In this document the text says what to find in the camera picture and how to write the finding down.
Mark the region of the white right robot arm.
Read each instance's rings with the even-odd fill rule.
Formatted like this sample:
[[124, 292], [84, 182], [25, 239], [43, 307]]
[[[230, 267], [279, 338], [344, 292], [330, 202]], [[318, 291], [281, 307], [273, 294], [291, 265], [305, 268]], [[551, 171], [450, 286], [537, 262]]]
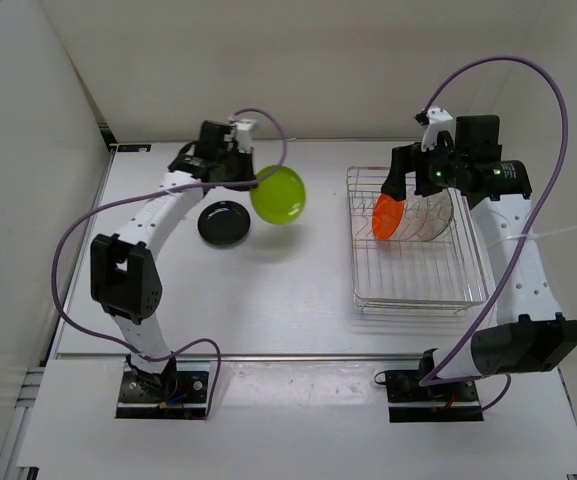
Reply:
[[482, 235], [495, 284], [454, 347], [423, 354], [418, 390], [438, 400], [454, 383], [553, 370], [577, 346], [577, 320], [562, 313], [531, 236], [545, 200], [531, 200], [522, 162], [503, 159], [498, 116], [454, 118], [431, 107], [416, 119], [422, 139], [392, 150], [381, 193], [404, 202], [409, 177], [419, 197], [460, 193]]

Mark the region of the green plate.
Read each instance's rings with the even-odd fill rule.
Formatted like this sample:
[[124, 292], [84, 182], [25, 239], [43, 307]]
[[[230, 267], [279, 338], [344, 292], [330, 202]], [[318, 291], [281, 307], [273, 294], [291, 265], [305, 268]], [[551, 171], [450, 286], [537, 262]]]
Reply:
[[282, 166], [249, 192], [256, 214], [265, 222], [286, 225], [294, 222], [306, 206], [306, 188], [299, 174]]

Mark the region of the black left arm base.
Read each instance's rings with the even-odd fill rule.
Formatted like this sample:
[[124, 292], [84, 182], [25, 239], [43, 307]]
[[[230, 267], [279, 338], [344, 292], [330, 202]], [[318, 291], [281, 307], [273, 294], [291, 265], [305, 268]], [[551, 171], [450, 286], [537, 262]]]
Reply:
[[124, 363], [115, 407], [116, 419], [204, 420], [207, 416], [209, 368], [182, 370], [171, 363], [162, 385]]

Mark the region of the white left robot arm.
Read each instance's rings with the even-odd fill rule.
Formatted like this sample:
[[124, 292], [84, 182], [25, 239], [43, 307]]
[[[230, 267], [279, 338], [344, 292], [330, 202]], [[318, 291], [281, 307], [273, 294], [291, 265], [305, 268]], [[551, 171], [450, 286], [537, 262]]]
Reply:
[[213, 182], [255, 179], [251, 132], [257, 122], [205, 121], [199, 138], [182, 147], [159, 186], [161, 197], [146, 201], [117, 232], [92, 241], [91, 296], [136, 351], [129, 365], [144, 374], [143, 388], [156, 400], [174, 395], [178, 377], [170, 370], [171, 349], [163, 338], [156, 310], [163, 287], [156, 258], [185, 216]]

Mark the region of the black plate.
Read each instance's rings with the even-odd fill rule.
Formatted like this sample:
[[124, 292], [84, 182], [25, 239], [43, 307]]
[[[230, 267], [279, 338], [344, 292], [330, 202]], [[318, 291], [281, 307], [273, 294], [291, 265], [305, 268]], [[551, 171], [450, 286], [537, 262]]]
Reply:
[[206, 207], [197, 220], [197, 230], [205, 243], [229, 248], [244, 241], [250, 231], [251, 217], [240, 203], [223, 200]]

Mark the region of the clear textured glass plate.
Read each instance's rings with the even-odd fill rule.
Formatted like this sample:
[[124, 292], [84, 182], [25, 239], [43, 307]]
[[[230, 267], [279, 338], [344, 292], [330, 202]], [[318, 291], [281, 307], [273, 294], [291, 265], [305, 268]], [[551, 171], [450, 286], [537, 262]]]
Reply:
[[454, 207], [447, 190], [424, 198], [425, 214], [418, 236], [422, 241], [432, 241], [439, 237], [450, 225]]

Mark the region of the orange plate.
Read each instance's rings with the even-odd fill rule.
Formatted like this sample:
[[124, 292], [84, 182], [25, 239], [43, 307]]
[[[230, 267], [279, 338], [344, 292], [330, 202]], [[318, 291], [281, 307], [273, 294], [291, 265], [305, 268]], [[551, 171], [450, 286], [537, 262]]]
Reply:
[[374, 204], [372, 232], [377, 240], [388, 240], [398, 229], [405, 212], [405, 202], [381, 194]]

